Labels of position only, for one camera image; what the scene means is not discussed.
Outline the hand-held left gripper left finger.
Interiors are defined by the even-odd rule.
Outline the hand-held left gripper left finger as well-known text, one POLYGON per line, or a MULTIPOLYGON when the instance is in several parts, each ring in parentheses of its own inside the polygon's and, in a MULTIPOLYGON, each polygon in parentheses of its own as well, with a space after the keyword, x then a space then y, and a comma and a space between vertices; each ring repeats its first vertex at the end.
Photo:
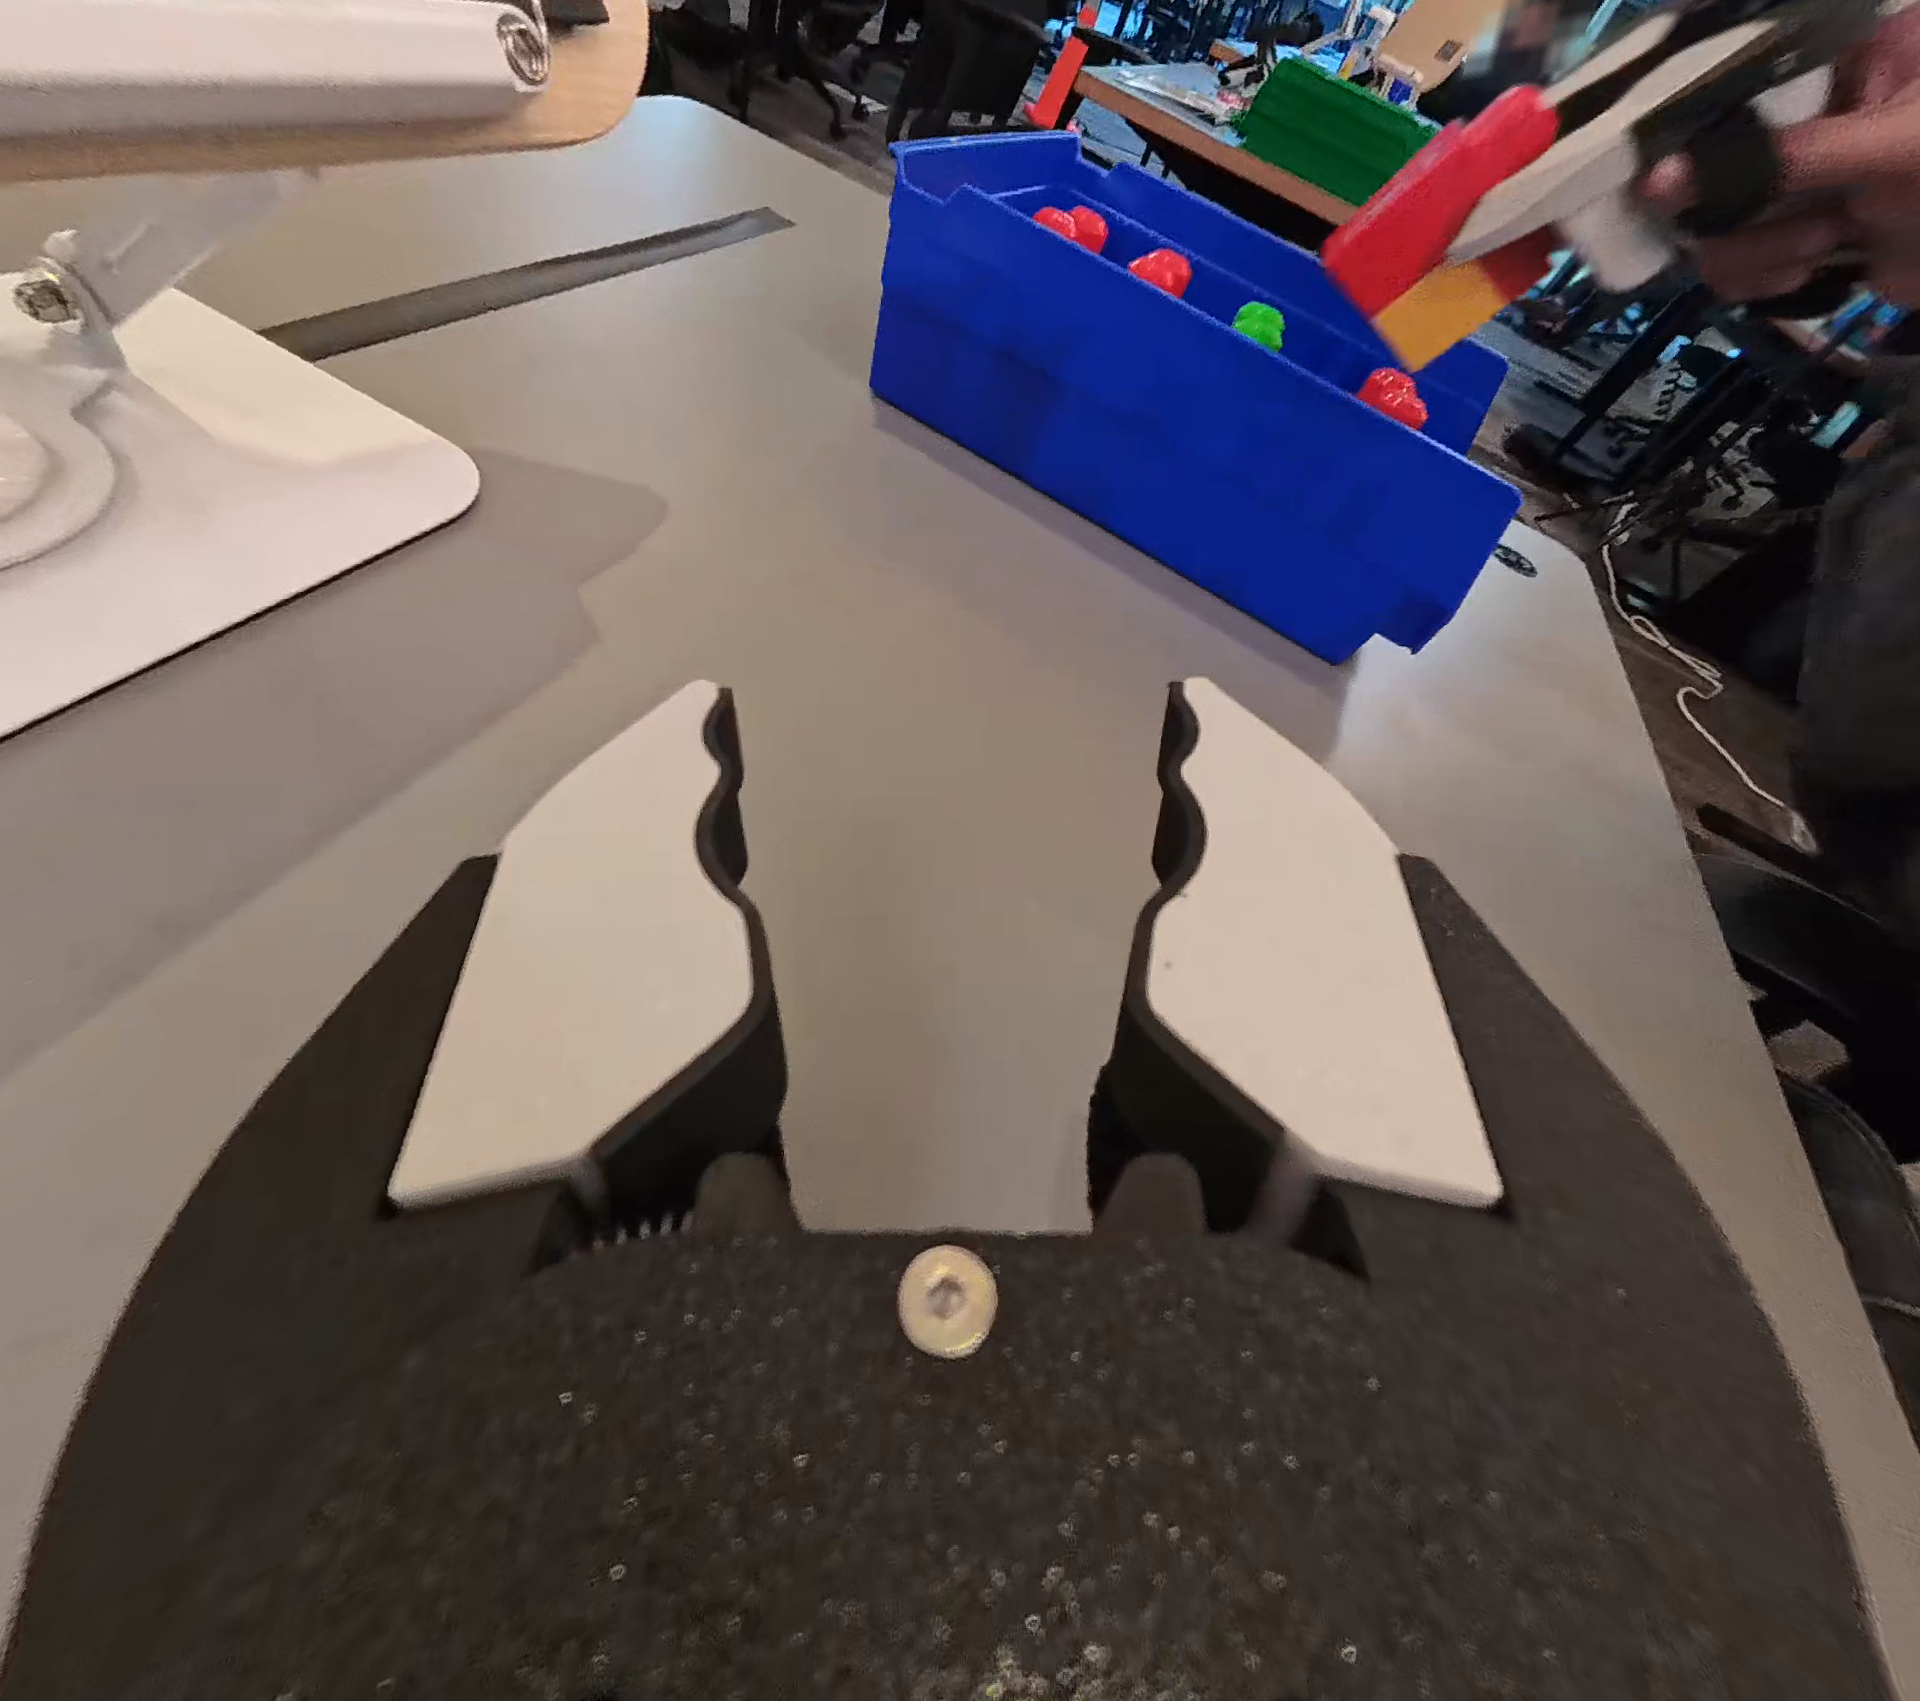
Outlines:
POLYGON ((655 1223, 714 1158, 779 1140, 787 1032, 742 786, 733 695, 687 680, 508 828, 396 1207, 548 1182, 604 1223, 655 1223))

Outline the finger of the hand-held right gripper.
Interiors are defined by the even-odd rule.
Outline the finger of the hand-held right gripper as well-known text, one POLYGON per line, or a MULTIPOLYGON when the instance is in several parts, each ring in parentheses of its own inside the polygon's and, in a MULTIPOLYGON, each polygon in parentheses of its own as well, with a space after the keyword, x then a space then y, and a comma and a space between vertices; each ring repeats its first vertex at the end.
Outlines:
POLYGON ((1530 89, 1530 130, 1693 130, 1806 72, 1794 12, 1710 23, 1657 14, 1572 73, 1530 89))
POLYGON ((1815 123, 1834 64, 1725 64, 1710 83, 1635 83, 1627 103, 1505 175, 1451 242, 1451 265, 1547 240, 1608 288, 1657 277, 1680 240, 1757 220, 1786 190, 1779 130, 1815 123))

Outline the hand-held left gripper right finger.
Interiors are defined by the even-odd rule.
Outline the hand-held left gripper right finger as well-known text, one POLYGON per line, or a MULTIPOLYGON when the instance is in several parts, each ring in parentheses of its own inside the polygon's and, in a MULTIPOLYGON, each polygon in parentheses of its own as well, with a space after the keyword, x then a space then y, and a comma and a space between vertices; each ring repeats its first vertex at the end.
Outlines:
POLYGON ((1345 1187, 1495 1215, 1499 1158, 1386 828, 1212 680, 1166 686, 1154 778, 1099 1207, 1135 1158, 1175 1158, 1212 1237, 1304 1240, 1345 1187))

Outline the red two-stud toy block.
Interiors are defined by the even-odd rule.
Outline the red two-stud toy block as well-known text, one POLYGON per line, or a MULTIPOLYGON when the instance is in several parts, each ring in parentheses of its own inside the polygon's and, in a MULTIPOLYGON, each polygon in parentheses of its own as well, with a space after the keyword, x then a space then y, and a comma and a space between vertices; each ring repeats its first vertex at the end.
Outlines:
POLYGON ((1345 299, 1376 318, 1418 288, 1472 220, 1472 213, 1561 136, 1547 86, 1511 86, 1472 123, 1435 130, 1345 227, 1324 242, 1324 269, 1345 299))

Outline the yellow single-stud toy block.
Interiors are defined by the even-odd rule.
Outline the yellow single-stud toy block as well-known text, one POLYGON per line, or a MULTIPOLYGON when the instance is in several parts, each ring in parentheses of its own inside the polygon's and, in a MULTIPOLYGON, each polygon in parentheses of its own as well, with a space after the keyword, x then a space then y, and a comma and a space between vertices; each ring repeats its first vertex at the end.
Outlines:
POLYGON ((1373 315, 1376 337, 1406 367, 1429 367, 1457 337, 1480 333, 1520 288, 1495 257, 1440 265, 1373 315))

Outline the blue plastic storage bin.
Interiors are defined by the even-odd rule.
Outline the blue plastic storage bin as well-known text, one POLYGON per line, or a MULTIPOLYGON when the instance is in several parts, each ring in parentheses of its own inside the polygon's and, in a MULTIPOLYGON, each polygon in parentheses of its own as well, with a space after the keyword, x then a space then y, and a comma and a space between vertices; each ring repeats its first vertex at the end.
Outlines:
POLYGON ((1411 429, 1359 383, 1386 351, 1324 257, 1074 130, 898 143, 871 390, 1216 592, 1314 659, 1385 639, 1418 655, 1495 564, 1520 491, 1473 461, 1505 357, 1453 346, 1418 373, 1411 429), (1036 220, 1090 200, 1111 248, 1036 220), (1191 257, 1188 299, 1124 274, 1191 257), (1230 315, 1289 315, 1282 355, 1230 315))

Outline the grey desk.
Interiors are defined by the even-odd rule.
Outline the grey desk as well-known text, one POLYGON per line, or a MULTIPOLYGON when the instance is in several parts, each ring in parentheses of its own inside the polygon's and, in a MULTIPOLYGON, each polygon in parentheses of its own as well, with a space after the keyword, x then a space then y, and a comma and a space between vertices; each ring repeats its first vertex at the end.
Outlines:
POLYGON ((43 730, 4 776, 4 1610, 81 1387, 263 1081, 464 855, 733 686, 787 1158, 845 1229, 1070 1229, 1173 680, 1453 879, 1644 1101, 1794 1363, 1917 1693, 1917 1443, 1588 568, 1534 537, 1328 668, 871 401, 888 200, 696 103, 337 171, 191 281, 268 327, 743 209, 787 233, 328 357, 476 505, 43 730))

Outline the person's right hand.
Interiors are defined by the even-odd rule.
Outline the person's right hand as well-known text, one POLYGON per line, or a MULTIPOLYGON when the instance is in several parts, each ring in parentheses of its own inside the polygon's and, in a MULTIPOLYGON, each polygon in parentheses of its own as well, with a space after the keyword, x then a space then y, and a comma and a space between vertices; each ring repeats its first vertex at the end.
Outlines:
POLYGON ((1920 12, 1879 18, 1841 72, 1828 109, 1773 130, 1779 200, 1729 233, 1693 240, 1693 269, 1729 303, 1786 299, 1834 254, 1855 254, 1874 294, 1920 303, 1920 12))

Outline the green storage bins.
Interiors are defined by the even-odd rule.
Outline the green storage bins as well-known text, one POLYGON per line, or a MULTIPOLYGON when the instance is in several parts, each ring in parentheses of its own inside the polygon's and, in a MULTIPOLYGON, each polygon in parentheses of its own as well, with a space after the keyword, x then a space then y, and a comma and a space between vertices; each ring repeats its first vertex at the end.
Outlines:
POLYGON ((1270 62, 1230 130, 1252 159, 1348 209, 1362 209, 1440 136, 1440 124, 1418 109, 1396 106, 1359 83, 1328 73, 1305 53, 1270 62))

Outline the wooden work table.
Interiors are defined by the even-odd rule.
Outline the wooden work table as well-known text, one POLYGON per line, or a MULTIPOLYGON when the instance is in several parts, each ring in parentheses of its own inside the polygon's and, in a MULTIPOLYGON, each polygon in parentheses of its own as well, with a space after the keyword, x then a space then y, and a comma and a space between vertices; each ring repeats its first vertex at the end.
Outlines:
POLYGON ((1199 64, 1116 62, 1082 64, 1074 98, 1132 123, 1144 150, 1188 190, 1219 200, 1240 220, 1320 254, 1324 240, 1359 213, 1359 200, 1269 162, 1240 143, 1234 124, 1208 116, 1199 73, 1199 64))

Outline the orange traffic cone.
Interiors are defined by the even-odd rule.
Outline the orange traffic cone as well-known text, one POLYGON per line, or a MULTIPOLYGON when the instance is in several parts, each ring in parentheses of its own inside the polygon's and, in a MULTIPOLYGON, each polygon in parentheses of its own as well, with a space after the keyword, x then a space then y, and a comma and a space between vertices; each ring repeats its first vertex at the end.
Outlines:
POLYGON ((1037 130, 1070 124, 1074 86, 1080 86, 1080 72, 1082 72, 1097 29, 1099 29, 1099 5, 1104 0, 1080 5, 1074 29, 1062 37, 1062 45, 1046 73, 1046 89, 1022 106, 1028 124, 1037 124, 1037 130))

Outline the white stand with wooden board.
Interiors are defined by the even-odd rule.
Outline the white stand with wooden board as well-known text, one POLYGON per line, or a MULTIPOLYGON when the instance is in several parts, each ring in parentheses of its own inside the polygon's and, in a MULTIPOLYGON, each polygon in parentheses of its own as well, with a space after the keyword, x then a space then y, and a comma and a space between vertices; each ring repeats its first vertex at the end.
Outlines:
POLYGON ((185 294, 325 169, 579 147, 645 0, 0 0, 4 189, 118 181, 4 269, 0 735, 450 525, 476 463, 185 294))

